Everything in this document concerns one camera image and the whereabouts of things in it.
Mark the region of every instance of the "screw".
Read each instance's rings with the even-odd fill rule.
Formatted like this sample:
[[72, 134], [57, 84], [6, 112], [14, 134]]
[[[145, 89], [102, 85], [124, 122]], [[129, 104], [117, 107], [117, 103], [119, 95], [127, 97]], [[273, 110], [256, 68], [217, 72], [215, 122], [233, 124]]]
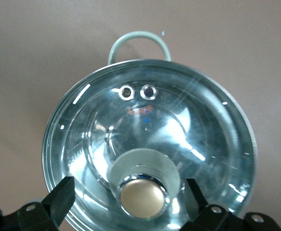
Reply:
[[29, 205], [29, 206], [26, 208], [26, 211], [28, 212], [28, 211], [31, 211], [31, 210], [33, 210], [33, 209], [35, 209], [35, 205]]
[[214, 213], [221, 213], [222, 210], [220, 207], [217, 207], [217, 206], [212, 206], [211, 207], [211, 210], [214, 212]]
[[259, 223], [265, 222], [264, 219], [262, 218], [262, 216], [260, 216], [260, 215], [258, 215], [258, 214], [252, 215], [252, 219], [253, 219], [255, 222], [259, 222]]

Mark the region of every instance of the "pot lid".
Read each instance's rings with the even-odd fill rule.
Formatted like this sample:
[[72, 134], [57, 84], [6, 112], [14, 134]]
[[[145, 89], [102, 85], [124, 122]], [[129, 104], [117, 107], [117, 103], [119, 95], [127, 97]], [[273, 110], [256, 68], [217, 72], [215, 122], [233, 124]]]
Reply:
[[[253, 190], [256, 143], [244, 112], [214, 80], [173, 62], [135, 60], [97, 70], [65, 94], [42, 158], [48, 190], [75, 178], [67, 215], [75, 229], [170, 231], [191, 219], [186, 178], [207, 201], [242, 210]], [[135, 205], [151, 200], [152, 209], [133, 210], [139, 190], [147, 197]]]

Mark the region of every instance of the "gold knob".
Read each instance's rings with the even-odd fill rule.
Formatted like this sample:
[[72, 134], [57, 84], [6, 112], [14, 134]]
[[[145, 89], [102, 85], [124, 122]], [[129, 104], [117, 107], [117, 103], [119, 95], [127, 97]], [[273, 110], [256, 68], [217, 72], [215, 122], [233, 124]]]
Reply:
[[136, 218], [151, 218], [164, 208], [165, 195], [158, 184], [147, 179], [126, 183], [120, 194], [123, 209]]

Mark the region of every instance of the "metal pot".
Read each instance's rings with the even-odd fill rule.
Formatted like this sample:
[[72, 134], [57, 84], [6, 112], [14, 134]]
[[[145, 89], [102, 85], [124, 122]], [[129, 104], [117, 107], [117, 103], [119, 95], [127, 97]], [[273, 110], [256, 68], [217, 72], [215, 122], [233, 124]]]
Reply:
[[[165, 61], [114, 64], [133, 38], [155, 41]], [[77, 230], [179, 230], [191, 219], [186, 178], [238, 215], [253, 191], [256, 143], [234, 98], [206, 75], [171, 62], [166, 44], [149, 32], [121, 37], [108, 64], [65, 94], [46, 128], [48, 190], [75, 177], [68, 222]]]

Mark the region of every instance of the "gray surface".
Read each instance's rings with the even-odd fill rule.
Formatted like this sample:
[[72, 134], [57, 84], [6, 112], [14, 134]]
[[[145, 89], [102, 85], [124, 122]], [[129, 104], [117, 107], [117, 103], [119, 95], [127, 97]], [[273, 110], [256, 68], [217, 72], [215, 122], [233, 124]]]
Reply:
[[[281, 226], [281, 1], [0, 1], [0, 208], [47, 194], [41, 142], [64, 93], [107, 63], [121, 35], [165, 31], [175, 62], [224, 86], [247, 114], [259, 150], [246, 211]], [[118, 61], [162, 59], [133, 40]], [[72, 230], [64, 223], [61, 230]]]

